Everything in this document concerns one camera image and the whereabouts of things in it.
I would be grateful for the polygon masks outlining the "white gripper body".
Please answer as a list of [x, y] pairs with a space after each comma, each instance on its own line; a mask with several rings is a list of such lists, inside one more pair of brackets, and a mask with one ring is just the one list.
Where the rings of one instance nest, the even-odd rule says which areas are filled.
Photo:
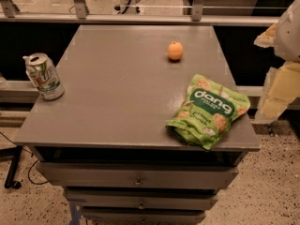
[[274, 51], [286, 61], [300, 61], [300, 0], [294, 0], [279, 18]]

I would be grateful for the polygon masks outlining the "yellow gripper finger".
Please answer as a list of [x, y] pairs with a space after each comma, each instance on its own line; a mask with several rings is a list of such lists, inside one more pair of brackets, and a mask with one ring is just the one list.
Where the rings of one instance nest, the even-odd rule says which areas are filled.
[[274, 23], [255, 38], [254, 44], [262, 48], [273, 47], [275, 45], [276, 30], [277, 24]]
[[300, 97], [300, 63], [286, 61], [266, 74], [259, 100], [257, 120], [277, 120]]

